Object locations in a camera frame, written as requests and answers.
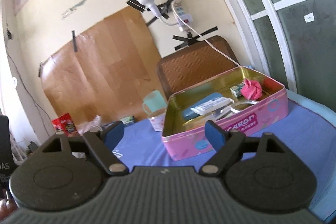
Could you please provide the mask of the white tape roll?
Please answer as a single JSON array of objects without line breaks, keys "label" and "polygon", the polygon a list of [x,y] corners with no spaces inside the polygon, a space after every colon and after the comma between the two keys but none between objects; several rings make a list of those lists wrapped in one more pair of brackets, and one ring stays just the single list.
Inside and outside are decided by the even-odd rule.
[{"label": "white tape roll", "polygon": [[253,106],[255,104],[258,104],[258,101],[255,101],[255,100],[239,101],[239,102],[235,102],[231,104],[230,109],[233,113],[239,113],[245,110],[246,108]]}]

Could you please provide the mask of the pink soft ball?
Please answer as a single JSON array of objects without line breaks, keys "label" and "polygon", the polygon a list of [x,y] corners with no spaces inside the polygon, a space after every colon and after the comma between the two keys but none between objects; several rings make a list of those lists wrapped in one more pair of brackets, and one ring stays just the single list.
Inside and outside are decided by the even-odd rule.
[{"label": "pink soft ball", "polygon": [[258,100],[262,97],[262,88],[258,81],[244,79],[241,89],[242,96],[247,100]]}]

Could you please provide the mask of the white plastic bag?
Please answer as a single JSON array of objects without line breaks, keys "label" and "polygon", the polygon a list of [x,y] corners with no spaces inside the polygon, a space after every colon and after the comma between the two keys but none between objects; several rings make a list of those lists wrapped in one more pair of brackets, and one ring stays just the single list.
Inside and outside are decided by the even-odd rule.
[{"label": "white plastic bag", "polygon": [[77,127],[77,131],[80,135],[91,131],[91,132],[102,132],[102,118],[97,115],[95,118],[90,122],[84,122],[79,124]]}]

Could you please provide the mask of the green toothpaste box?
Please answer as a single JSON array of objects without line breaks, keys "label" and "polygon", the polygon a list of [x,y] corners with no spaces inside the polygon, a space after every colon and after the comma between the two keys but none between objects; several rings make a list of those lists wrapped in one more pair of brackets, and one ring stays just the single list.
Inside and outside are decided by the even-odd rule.
[{"label": "green toothpaste box", "polygon": [[134,125],[136,123],[136,119],[134,116],[123,117],[120,119],[120,121],[123,123],[125,127]]}]

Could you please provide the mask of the white long box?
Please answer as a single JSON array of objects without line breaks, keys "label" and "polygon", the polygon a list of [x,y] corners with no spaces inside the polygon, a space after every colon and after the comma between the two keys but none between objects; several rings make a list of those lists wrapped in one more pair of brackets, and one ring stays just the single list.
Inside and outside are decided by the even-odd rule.
[{"label": "white long box", "polygon": [[223,106],[226,106],[232,103],[234,103],[234,100],[231,98],[219,97],[219,98],[215,98],[212,100],[208,100],[204,103],[201,103],[200,105],[191,107],[190,109],[194,113],[204,116],[210,112],[213,112],[217,109],[220,109]]}]

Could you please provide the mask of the red snack box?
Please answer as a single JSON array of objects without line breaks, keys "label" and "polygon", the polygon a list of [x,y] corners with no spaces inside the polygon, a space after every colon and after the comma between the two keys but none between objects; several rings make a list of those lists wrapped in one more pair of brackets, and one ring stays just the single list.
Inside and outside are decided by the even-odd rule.
[{"label": "red snack box", "polygon": [[77,128],[69,113],[66,113],[52,121],[57,134],[64,134],[66,137],[79,136]]}]

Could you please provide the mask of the pink tin box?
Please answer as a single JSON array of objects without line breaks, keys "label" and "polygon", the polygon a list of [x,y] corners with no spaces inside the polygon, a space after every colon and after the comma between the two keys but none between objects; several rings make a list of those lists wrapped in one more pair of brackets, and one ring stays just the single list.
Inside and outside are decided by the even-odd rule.
[{"label": "pink tin box", "polygon": [[[239,113],[231,111],[231,104],[204,116],[191,111],[191,107],[219,97],[231,98],[234,103],[247,100],[243,96],[235,98],[230,92],[230,87],[244,79],[260,83],[262,97],[257,100],[258,104]],[[185,160],[205,153],[206,149],[213,150],[205,137],[207,121],[213,121],[227,131],[239,130],[250,136],[285,118],[288,112],[288,97],[283,84],[253,69],[236,67],[170,96],[162,142],[173,160]]]}]

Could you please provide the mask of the green soap packet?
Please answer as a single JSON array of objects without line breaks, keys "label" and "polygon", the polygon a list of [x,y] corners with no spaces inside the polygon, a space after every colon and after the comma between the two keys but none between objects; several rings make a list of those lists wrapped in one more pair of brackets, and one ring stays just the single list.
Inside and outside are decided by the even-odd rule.
[{"label": "green soap packet", "polygon": [[241,82],[239,84],[236,84],[232,87],[230,87],[230,92],[231,94],[235,97],[235,98],[239,98],[242,93],[241,93],[241,90],[242,88],[244,87],[245,83],[244,82]]}]

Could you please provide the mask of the white printed cup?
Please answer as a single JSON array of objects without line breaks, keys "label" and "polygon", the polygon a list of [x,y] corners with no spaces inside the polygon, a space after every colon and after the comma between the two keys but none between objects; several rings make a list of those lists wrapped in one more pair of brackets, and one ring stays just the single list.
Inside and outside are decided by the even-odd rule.
[{"label": "white printed cup", "polygon": [[151,114],[151,116],[148,118],[154,131],[161,132],[163,130],[165,115],[165,110],[158,110]]}]

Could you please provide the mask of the brown cardboard sheet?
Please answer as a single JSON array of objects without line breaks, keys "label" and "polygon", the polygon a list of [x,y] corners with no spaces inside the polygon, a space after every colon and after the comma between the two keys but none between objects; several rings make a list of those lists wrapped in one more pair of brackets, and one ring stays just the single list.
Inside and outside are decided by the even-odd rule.
[{"label": "brown cardboard sheet", "polygon": [[147,118],[143,99],[162,90],[161,59],[141,13],[126,7],[76,35],[42,65],[42,88],[57,116],[75,124]]}]

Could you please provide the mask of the mint green cup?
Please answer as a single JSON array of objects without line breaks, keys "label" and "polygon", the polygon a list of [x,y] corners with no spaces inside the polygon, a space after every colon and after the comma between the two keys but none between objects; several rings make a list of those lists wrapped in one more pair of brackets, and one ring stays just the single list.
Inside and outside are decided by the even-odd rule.
[{"label": "mint green cup", "polygon": [[142,102],[142,108],[147,115],[151,115],[166,106],[167,103],[159,90],[154,90],[149,93]]}]

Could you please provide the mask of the blue patterned tablecloth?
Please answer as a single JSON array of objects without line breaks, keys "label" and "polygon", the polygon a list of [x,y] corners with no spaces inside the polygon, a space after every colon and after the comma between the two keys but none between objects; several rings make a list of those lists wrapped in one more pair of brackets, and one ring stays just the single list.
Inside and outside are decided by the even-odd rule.
[{"label": "blue patterned tablecloth", "polygon": [[[264,129],[274,133],[314,173],[317,191],[309,209],[321,220],[335,217],[335,112],[324,106],[289,100],[289,114]],[[105,145],[130,169],[134,166],[193,166],[196,170],[214,154],[204,154],[185,160],[173,160],[161,134],[153,130],[149,121],[126,127],[117,146],[110,137]]]}]

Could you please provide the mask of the brown chair back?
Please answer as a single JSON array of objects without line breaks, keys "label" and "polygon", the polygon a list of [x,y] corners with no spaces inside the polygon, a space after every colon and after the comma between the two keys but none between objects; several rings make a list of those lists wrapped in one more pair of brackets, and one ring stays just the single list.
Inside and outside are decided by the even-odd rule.
[{"label": "brown chair back", "polygon": [[228,42],[213,36],[162,58],[157,75],[165,97],[236,67],[238,62]]}]

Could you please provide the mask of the white power strip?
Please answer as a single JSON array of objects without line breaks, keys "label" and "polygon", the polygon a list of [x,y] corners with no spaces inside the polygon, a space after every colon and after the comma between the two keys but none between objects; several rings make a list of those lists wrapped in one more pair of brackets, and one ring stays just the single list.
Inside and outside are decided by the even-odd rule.
[{"label": "white power strip", "polygon": [[178,28],[180,32],[186,32],[190,29],[187,24],[190,25],[193,22],[193,17],[190,14],[185,13],[181,0],[174,0],[171,4],[173,14],[177,20]]}]

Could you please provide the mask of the white window frame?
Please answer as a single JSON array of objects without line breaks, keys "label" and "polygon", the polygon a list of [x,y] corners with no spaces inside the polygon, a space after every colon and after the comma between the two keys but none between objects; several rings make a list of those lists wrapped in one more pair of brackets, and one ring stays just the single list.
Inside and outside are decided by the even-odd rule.
[{"label": "white window frame", "polygon": [[335,0],[225,0],[249,59],[304,96],[335,85]]}]

